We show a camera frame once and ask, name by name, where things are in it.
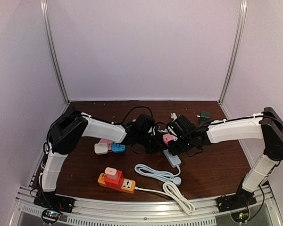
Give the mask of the light blue power strip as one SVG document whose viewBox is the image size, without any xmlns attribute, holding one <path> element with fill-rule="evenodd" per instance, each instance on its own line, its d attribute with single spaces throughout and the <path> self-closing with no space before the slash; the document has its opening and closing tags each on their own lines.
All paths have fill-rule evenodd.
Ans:
<svg viewBox="0 0 283 226">
<path fill-rule="evenodd" d="M 177 168 L 181 165 L 181 160 L 177 155 L 172 155 L 167 149 L 163 150 L 163 154 L 170 163 L 172 168 Z"/>
</svg>

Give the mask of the white square plug adapter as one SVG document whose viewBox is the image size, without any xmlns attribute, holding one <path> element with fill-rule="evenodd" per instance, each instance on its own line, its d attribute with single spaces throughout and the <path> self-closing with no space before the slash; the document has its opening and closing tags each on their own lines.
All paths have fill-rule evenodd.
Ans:
<svg viewBox="0 0 283 226">
<path fill-rule="evenodd" d="M 97 143 L 94 145 L 94 152 L 97 155 L 107 154 L 108 153 L 108 144 L 107 143 Z"/>
</svg>

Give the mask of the blue square plug adapter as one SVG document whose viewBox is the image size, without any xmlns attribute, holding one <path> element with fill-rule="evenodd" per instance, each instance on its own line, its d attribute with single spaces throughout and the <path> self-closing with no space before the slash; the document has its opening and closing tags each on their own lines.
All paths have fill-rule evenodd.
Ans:
<svg viewBox="0 0 283 226">
<path fill-rule="evenodd" d="M 111 151 L 113 153 L 122 153 L 125 151 L 125 145 L 119 143 L 111 143 Z"/>
</svg>

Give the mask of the aluminium corner post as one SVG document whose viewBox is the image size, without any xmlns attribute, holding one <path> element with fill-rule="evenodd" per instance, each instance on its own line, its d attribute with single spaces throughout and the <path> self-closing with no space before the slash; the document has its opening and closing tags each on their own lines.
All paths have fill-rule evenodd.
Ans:
<svg viewBox="0 0 283 226">
<path fill-rule="evenodd" d="M 69 98 L 67 95 L 66 87 L 62 78 L 61 70 L 58 63 L 57 53 L 55 50 L 53 35 L 51 31 L 51 25 L 50 25 L 50 16 L 48 11 L 48 1 L 47 0 L 40 0 L 40 6 L 41 6 L 41 13 L 42 18 L 44 22 L 44 28 L 45 28 L 45 35 L 48 43 L 50 58 L 53 66 L 53 70 L 57 79 L 58 87 L 60 90 L 60 93 L 63 98 L 64 104 L 69 104 Z"/>
<path fill-rule="evenodd" d="M 247 10 L 248 10 L 248 1 L 241 0 L 239 12 L 238 12 L 238 21 L 237 21 L 236 32 L 235 32 L 235 37 L 234 37 L 234 42 L 233 42 L 233 48 L 232 48 L 232 52 L 230 55 L 230 61 L 229 61 L 224 85 L 223 85 L 222 92 L 221 92 L 221 95 L 218 101 L 220 105 L 222 105 L 225 101 L 225 97 L 229 89 L 230 81 L 231 81 L 231 78 L 234 72 L 234 67 L 237 61 L 239 47 L 242 41 L 242 36 L 243 36 L 244 28 L 245 28 Z"/>
</svg>

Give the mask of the pink triangular power socket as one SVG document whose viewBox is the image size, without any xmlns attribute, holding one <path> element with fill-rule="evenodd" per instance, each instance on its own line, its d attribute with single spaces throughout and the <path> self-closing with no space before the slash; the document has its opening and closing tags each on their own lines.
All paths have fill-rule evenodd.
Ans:
<svg viewBox="0 0 283 226">
<path fill-rule="evenodd" d="M 112 143 L 113 143 L 113 141 L 111 141 L 111 140 L 106 140 L 106 139 L 101 139 L 101 140 L 99 141 L 99 144 L 102 144 L 102 143 L 106 143 L 106 144 L 107 144 L 107 146 L 108 146 L 108 151 L 109 151 L 109 152 L 112 151 Z"/>
</svg>

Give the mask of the orange power strip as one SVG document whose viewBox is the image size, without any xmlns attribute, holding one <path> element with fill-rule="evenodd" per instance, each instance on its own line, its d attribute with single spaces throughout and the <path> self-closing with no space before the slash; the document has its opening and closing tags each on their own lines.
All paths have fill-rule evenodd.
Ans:
<svg viewBox="0 0 283 226">
<path fill-rule="evenodd" d="M 134 180 L 124 178 L 122 171 L 118 170 L 117 173 L 118 178 L 116 180 L 112 180 L 108 178 L 105 173 L 101 173 L 98 177 L 99 185 L 124 193 L 133 194 L 136 182 Z"/>
</svg>

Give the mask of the dark green cube plug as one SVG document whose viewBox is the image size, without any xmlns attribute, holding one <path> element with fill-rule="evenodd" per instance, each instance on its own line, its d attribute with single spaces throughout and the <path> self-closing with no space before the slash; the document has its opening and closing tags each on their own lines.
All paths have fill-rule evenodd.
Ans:
<svg viewBox="0 0 283 226">
<path fill-rule="evenodd" d="M 201 111 L 200 114 L 196 115 L 199 120 L 199 123 L 210 121 L 210 113 Z"/>
</svg>

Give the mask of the right aluminium corner post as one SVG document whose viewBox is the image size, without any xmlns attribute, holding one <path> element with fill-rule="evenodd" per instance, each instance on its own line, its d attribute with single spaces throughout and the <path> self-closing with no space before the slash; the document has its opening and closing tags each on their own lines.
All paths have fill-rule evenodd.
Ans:
<svg viewBox="0 0 283 226">
<path fill-rule="evenodd" d="M 239 47 L 242 41 L 242 36 L 243 36 L 244 28 L 245 28 L 247 10 L 248 10 L 248 1 L 241 0 L 239 12 L 238 12 L 238 21 L 237 21 L 236 32 L 235 32 L 235 37 L 234 37 L 234 42 L 233 42 L 233 48 L 232 48 L 232 52 L 230 55 L 230 61 L 229 61 L 224 85 L 223 85 L 222 92 L 221 92 L 221 95 L 218 101 L 220 105 L 222 105 L 225 101 L 225 97 L 229 89 L 230 81 L 231 81 L 231 78 L 234 72 L 234 67 L 237 61 Z"/>
</svg>

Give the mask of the aluminium front frame rail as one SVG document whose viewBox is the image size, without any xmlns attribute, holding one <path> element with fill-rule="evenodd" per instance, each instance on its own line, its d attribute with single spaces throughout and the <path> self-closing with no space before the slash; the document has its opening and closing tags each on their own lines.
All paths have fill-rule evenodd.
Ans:
<svg viewBox="0 0 283 226">
<path fill-rule="evenodd" d="M 283 220 L 269 185 L 262 186 L 264 205 L 258 214 L 241 226 L 283 226 Z M 41 213 L 45 208 L 34 205 L 30 187 L 20 186 L 13 203 L 8 226 L 45 226 Z M 111 202 L 73 198 L 71 213 L 63 213 L 53 226 L 240 226 L 233 211 L 219 212 L 218 196 L 190 200 L 196 207 L 186 215 L 174 201 Z"/>
</svg>

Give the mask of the left aluminium corner post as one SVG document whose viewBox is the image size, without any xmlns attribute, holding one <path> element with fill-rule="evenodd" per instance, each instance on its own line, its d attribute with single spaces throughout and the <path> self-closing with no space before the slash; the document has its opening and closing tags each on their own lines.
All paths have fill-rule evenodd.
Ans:
<svg viewBox="0 0 283 226">
<path fill-rule="evenodd" d="M 44 28 L 45 28 L 45 35 L 48 43 L 50 58 L 53 66 L 53 70 L 57 79 L 58 87 L 60 90 L 60 93 L 63 98 L 64 104 L 69 104 L 69 98 L 67 95 L 66 87 L 62 78 L 61 70 L 58 63 L 57 53 L 55 50 L 53 35 L 51 31 L 51 25 L 50 25 L 50 16 L 48 11 L 48 1 L 47 0 L 40 0 L 40 6 L 41 6 L 41 13 L 42 18 L 44 22 Z"/>
</svg>

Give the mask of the light pink charger plug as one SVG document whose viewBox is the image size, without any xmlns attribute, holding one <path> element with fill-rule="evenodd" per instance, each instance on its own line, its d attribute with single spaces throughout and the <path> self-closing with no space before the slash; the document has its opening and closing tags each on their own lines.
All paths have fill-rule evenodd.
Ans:
<svg viewBox="0 0 283 226">
<path fill-rule="evenodd" d="M 110 180 L 117 180 L 118 179 L 118 172 L 117 169 L 106 167 L 104 173 Z"/>
</svg>

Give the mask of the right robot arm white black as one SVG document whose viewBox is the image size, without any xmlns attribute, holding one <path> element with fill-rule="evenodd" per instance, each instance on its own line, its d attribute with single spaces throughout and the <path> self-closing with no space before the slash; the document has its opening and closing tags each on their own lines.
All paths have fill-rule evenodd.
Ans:
<svg viewBox="0 0 283 226">
<path fill-rule="evenodd" d="M 266 107 L 262 112 L 251 116 L 203 122 L 199 126 L 195 126 L 181 115 L 168 127 L 175 137 L 167 143 L 172 155 L 225 141 L 264 141 L 262 155 L 243 178 L 233 196 L 232 203 L 237 208 L 242 208 L 250 201 L 250 197 L 261 182 L 283 160 L 283 121 L 271 107 Z"/>
</svg>

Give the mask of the pink square plug adapter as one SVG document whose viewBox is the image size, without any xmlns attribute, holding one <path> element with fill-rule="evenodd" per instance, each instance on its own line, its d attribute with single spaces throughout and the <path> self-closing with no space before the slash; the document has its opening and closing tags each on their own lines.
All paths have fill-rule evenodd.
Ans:
<svg viewBox="0 0 283 226">
<path fill-rule="evenodd" d="M 164 134 L 163 136 L 162 136 L 162 138 L 163 138 L 163 141 L 164 141 L 164 143 L 167 145 L 167 146 L 169 146 L 169 144 L 168 144 L 168 142 L 170 142 L 170 141 L 176 141 L 177 140 L 177 137 L 176 136 L 174 136 L 174 135 L 171 135 L 171 134 Z"/>
</svg>

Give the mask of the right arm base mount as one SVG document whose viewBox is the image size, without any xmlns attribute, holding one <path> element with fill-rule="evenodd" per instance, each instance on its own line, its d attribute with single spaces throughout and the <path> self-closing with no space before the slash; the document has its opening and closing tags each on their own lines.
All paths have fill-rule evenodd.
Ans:
<svg viewBox="0 0 283 226">
<path fill-rule="evenodd" d="M 256 204 L 257 200 L 254 193 L 239 188 L 234 194 L 222 195 L 216 198 L 216 203 L 219 212 L 226 212 L 246 208 L 249 205 Z"/>
</svg>

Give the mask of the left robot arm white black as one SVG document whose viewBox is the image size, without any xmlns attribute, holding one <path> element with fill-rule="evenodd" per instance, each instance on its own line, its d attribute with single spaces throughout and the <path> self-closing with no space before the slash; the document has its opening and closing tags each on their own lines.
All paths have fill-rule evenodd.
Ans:
<svg viewBox="0 0 283 226">
<path fill-rule="evenodd" d="M 105 121 L 68 108 L 50 126 L 43 145 L 45 152 L 38 181 L 38 198 L 48 209 L 58 205 L 55 195 L 57 179 L 63 163 L 82 137 L 110 140 L 122 145 L 142 145 L 147 153 L 164 150 L 163 132 L 152 115 L 140 114 L 135 121 L 125 123 Z"/>
</svg>

